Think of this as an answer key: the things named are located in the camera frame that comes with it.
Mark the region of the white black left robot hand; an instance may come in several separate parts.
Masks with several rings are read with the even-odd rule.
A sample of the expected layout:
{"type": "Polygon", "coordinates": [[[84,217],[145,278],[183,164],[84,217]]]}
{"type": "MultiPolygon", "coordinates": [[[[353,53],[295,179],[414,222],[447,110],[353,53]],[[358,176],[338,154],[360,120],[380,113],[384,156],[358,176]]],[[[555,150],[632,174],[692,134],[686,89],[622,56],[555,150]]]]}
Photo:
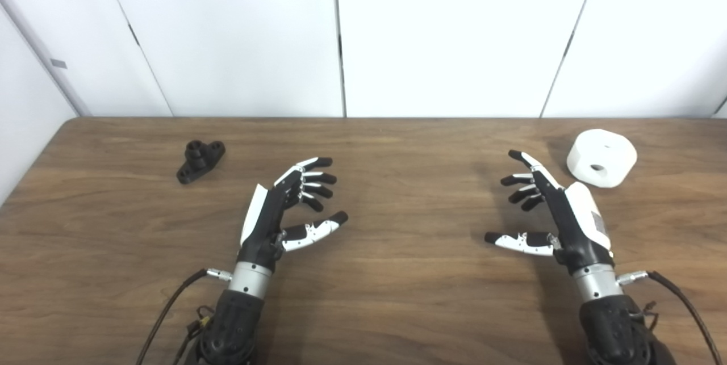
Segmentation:
{"type": "Polygon", "coordinates": [[[296,205],[306,205],[314,212],[324,210],[321,200],[332,197],[330,186],[337,177],[323,168],[332,164],[330,157],[306,159],[281,174],[270,188],[256,186],[241,231],[238,263],[274,272],[284,253],[314,245],[348,221],[348,214],[339,211],[311,223],[282,226],[285,212],[296,205]]]}

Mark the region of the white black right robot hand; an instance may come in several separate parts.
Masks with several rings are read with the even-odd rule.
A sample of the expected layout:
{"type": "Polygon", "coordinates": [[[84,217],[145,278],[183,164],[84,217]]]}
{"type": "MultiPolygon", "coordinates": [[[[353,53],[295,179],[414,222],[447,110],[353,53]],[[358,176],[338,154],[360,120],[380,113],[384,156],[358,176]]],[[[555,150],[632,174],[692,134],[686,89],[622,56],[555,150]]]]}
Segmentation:
{"type": "Polygon", "coordinates": [[[520,186],[507,200],[525,212],[546,204],[557,233],[487,232],[484,241],[524,254],[555,257],[569,274],[592,265],[615,267],[611,240],[589,189],[580,182],[561,186],[542,163],[525,152],[510,150],[508,155],[529,171],[501,179],[502,186],[520,186]]]}

